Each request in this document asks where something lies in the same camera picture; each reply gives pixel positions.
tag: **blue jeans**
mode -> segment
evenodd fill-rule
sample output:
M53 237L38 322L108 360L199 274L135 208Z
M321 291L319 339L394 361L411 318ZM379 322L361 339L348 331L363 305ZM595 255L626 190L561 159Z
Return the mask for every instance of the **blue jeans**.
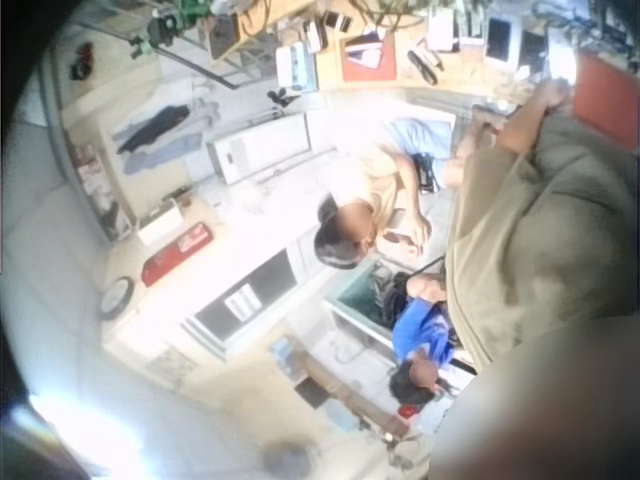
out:
M444 186L444 167L451 158L451 125L439 120L403 118L387 125L396 146L411 157L419 155L421 166L433 172L436 190Z

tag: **person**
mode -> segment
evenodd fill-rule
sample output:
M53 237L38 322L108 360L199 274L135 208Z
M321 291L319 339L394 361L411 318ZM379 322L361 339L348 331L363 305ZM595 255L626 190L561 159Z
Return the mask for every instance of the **person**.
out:
M397 256L415 256L427 242L431 226L420 212L418 174L413 157L432 172L438 188L457 188L466 159L488 128L502 128L504 118L474 107L471 124L449 155L451 129L446 122L399 119L382 138L355 160L341 165L331 197L318 210L315 238L318 259L334 268L354 268L374 247L384 245ZM396 209L399 193L405 208ZM389 231L403 224L408 235Z
M638 305L638 162L540 84L467 162L446 255L449 314L480 371L573 321Z
M443 277L416 275L408 280L406 289L411 301L391 334L399 368L390 378L389 389L402 405L422 405L443 389L438 370L451 362L454 346L443 303Z

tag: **white wall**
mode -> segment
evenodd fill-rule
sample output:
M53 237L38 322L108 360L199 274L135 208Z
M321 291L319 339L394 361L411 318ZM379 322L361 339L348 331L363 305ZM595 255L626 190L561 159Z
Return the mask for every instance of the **white wall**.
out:
M60 174L44 128L16 123L3 162L0 308L30 391L130 428L158 479L264 478L231 417L161 390L99 348L93 278L104 246Z

